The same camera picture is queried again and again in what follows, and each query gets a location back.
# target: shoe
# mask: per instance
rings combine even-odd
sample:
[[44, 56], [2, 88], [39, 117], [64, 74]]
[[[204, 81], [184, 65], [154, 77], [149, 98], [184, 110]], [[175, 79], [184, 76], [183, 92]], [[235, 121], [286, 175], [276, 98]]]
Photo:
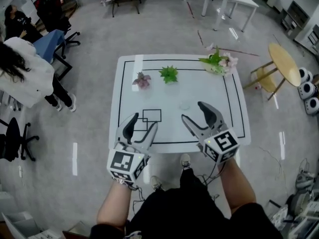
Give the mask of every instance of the shoe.
[[76, 110], [76, 105], [75, 105], [76, 97], [74, 94], [70, 94], [70, 98], [72, 99], [72, 105], [69, 107], [69, 109], [71, 112], [75, 112], [75, 110]]
[[163, 189], [162, 183], [157, 176], [151, 177], [151, 186], [152, 186], [154, 191], [156, 191], [158, 189]]
[[62, 110], [62, 105], [60, 104], [60, 99], [58, 99], [57, 101], [58, 101], [58, 105], [55, 108], [59, 112]]
[[190, 168], [190, 156], [187, 153], [184, 153], [180, 157], [180, 164], [183, 169], [188, 169]]

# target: long black hair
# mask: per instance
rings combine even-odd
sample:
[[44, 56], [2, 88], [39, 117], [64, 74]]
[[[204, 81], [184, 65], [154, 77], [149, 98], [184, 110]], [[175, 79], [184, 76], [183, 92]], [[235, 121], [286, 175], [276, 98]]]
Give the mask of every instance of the long black hair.
[[11, 18], [10, 18], [11, 11], [12, 11], [12, 5], [10, 4], [10, 5], [5, 9], [5, 11], [4, 11], [4, 16], [5, 16], [4, 24], [5, 24], [6, 26], [8, 26], [9, 23], [10, 23], [10, 20], [11, 20]]
[[3, 42], [0, 42], [0, 69], [2, 76], [4, 73], [7, 73], [12, 78], [13, 82], [16, 82], [16, 78], [19, 78], [21, 82], [24, 80], [23, 74], [18, 70], [30, 71], [29, 68], [25, 67], [25, 60], [20, 56], [19, 53], [15, 52], [11, 47], [5, 45]]

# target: white table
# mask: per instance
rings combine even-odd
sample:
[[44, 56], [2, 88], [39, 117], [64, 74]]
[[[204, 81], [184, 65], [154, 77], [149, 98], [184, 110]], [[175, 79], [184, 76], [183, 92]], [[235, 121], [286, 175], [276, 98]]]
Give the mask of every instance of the white table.
[[[201, 13], [202, 16], [205, 16], [205, 15], [206, 15], [207, 6], [208, 6], [208, 2], [209, 2], [209, 1], [210, 1], [210, 0], [205, 0], [205, 2], [204, 2], [203, 11], [202, 11], [202, 13]], [[258, 6], [254, 1], [252, 1], [252, 0], [223, 0], [223, 3], [222, 3], [222, 5], [221, 5], [221, 7], [220, 7], [219, 14], [218, 14], [218, 16], [217, 16], [217, 21], [216, 21], [215, 24], [213, 25], [213, 29], [214, 29], [215, 31], [218, 30], [219, 24], [220, 24], [220, 22], [221, 22], [222, 16], [223, 16], [224, 13], [225, 13], [226, 6], [227, 6], [227, 3], [228, 3], [228, 2], [233, 2], [233, 3], [234, 3], [234, 6], [233, 6], [233, 8], [232, 8], [232, 10], [231, 10], [231, 13], [230, 13], [230, 15], [229, 15], [230, 18], [232, 18], [233, 12], [234, 12], [234, 10], [236, 9], [237, 4], [241, 3], [241, 4], [245, 4], [245, 5], [249, 6], [249, 7], [252, 7], [252, 11], [251, 11], [251, 13], [250, 13], [250, 15], [249, 15], [249, 17], [248, 17], [248, 19], [247, 19], [247, 21], [246, 21], [246, 23], [245, 23], [243, 29], [242, 29], [242, 31], [245, 32], [245, 29], [246, 29], [247, 24], [249, 23], [249, 21], [250, 21], [251, 18], [253, 17], [253, 15], [254, 15], [256, 9], [259, 7], [259, 6]]]
[[[206, 72], [202, 55], [135, 55], [120, 57], [114, 81], [110, 119], [109, 148], [114, 148], [120, 123], [139, 113], [132, 140], [141, 140], [153, 121], [159, 124], [151, 146], [155, 153], [198, 152], [197, 138], [181, 120], [185, 114], [201, 127], [206, 127], [203, 112], [197, 105], [203, 101], [222, 112], [224, 121], [233, 127], [241, 144], [250, 143], [250, 128], [243, 89], [237, 72], [227, 77]], [[162, 67], [178, 69], [177, 83], [165, 84]], [[137, 73], [151, 76], [148, 89], [132, 85]]]

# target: white jacket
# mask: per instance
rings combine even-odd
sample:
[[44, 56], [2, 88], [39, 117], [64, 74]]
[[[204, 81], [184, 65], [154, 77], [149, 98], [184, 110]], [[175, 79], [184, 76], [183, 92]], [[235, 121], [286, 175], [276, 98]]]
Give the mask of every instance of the white jacket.
[[28, 41], [19, 37], [13, 37], [4, 42], [20, 54], [25, 60], [25, 67], [30, 71], [18, 69], [24, 76], [24, 81], [15, 77], [14, 81], [0, 68], [0, 89], [7, 92], [18, 102], [31, 108], [41, 101], [45, 96], [53, 93], [54, 68], [36, 54], [35, 47]]

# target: round wooden table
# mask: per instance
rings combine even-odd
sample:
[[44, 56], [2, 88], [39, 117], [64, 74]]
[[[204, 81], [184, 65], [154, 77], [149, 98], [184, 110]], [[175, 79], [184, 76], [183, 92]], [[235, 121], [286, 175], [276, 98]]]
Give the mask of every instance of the round wooden table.
[[[280, 45], [276, 43], [270, 43], [268, 51], [272, 61], [258, 67], [256, 70], [251, 73], [256, 72], [257, 79], [244, 87], [247, 88], [257, 82], [267, 91], [272, 93], [268, 100], [273, 97], [273, 95], [278, 91], [282, 84], [287, 80], [291, 85], [298, 87], [301, 83], [301, 77], [299, 73], [298, 66], [296, 65], [294, 59], [291, 55]], [[266, 67], [275, 64], [275, 68], [267, 71]], [[276, 71], [279, 71], [284, 77], [280, 84], [276, 86], [272, 74]]]

